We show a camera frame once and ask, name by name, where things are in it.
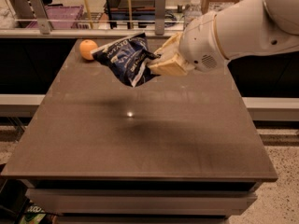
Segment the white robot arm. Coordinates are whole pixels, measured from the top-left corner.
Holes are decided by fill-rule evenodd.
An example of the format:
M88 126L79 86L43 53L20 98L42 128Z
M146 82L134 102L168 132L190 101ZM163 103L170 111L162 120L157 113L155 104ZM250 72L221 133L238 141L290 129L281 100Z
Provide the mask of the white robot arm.
M148 63L155 75L209 72L230 61L299 50L299 0L242 0L210 11L171 36Z

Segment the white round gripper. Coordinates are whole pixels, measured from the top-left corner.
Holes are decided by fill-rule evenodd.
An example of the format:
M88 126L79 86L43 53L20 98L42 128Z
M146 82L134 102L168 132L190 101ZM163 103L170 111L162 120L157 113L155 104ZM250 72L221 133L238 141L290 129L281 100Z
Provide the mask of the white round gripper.
M192 20L184 32L168 38L155 54L157 59L147 63L155 75L181 77L194 68L209 72L228 63L216 32L216 12Z

